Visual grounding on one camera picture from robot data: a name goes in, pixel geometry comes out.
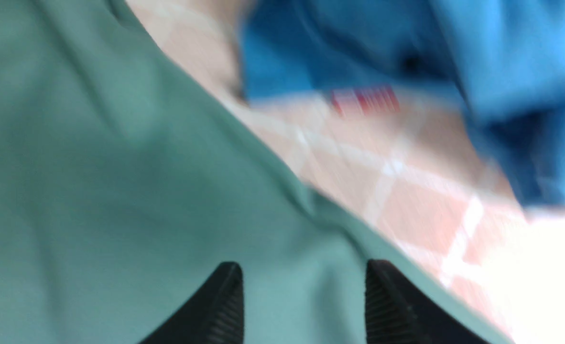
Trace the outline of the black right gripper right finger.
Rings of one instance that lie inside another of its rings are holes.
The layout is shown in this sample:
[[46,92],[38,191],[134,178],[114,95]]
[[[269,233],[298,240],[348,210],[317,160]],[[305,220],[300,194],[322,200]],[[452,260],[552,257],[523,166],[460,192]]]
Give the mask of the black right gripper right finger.
[[368,344],[486,343],[387,260],[368,260],[365,286]]

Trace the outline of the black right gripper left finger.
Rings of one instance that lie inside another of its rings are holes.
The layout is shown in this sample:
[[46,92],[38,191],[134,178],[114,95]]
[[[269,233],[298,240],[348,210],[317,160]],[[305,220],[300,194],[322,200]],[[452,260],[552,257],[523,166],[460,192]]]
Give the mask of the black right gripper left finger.
[[223,262],[143,344],[242,344],[244,288],[241,266]]

